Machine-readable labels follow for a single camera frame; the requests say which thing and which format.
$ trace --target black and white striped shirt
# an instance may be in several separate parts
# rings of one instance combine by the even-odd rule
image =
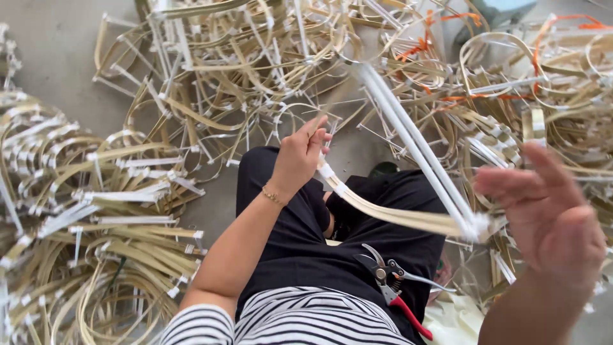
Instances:
[[[257,293],[236,324],[212,304],[179,312],[162,344],[414,345],[376,304],[323,287],[284,287]]]

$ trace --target right hand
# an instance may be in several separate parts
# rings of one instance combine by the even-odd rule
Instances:
[[[475,190],[504,207],[531,268],[567,286],[592,289],[606,254],[595,211],[551,152],[527,143],[524,154],[535,171],[479,168]]]
[[[324,154],[329,151],[322,143],[330,141],[332,135],[326,133],[325,128],[320,128],[328,121],[328,116],[322,116],[314,126],[315,120],[306,122],[296,133],[281,140],[268,188],[271,193],[277,194],[282,203],[287,204],[313,177],[317,170],[319,151]]]

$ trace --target gray floor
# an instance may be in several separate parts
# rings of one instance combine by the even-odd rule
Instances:
[[[612,0],[599,1],[613,6]],[[24,63],[17,84],[100,136],[121,129],[131,102],[127,96],[91,82],[94,43],[105,11],[114,17],[135,19],[131,1],[0,0],[0,21],[10,25]],[[542,18],[551,11],[558,15],[587,13],[605,23],[612,22],[613,14],[581,0],[543,0],[531,16]],[[388,158],[387,154],[374,136],[350,126],[335,138],[329,163],[344,179],[367,173],[375,163]],[[181,220],[184,226],[205,231],[207,247],[234,218],[235,181],[236,169],[225,169],[219,179],[204,186],[207,195],[193,202]],[[580,320],[573,343],[613,344],[611,291],[597,297],[594,305],[596,313]]]

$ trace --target bracelet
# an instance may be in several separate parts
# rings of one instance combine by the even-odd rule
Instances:
[[[274,201],[275,203],[279,204],[279,205],[283,205],[284,207],[287,206],[286,203],[282,202],[281,200],[277,199],[276,193],[269,193],[268,191],[266,191],[266,186],[268,185],[268,183],[266,183],[263,187],[262,187],[262,194],[264,194],[268,199],[271,199],[272,201]]]

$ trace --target woman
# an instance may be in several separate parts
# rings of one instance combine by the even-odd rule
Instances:
[[[245,154],[237,218],[209,250],[163,344],[424,344],[353,255],[369,255],[368,244],[431,279],[444,238],[324,194],[312,177],[332,138],[319,128],[325,121],[306,123],[280,149]],[[603,232],[572,177],[546,150],[527,144],[524,153],[535,172],[481,168],[476,176],[475,189],[505,208],[528,264],[487,314],[481,345],[566,344],[604,260]],[[357,178],[350,187],[380,206],[444,212],[420,171]],[[335,220],[348,232],[330,247],[323,233]],[[430,286],[403,281],[400,290],[422,322]]]

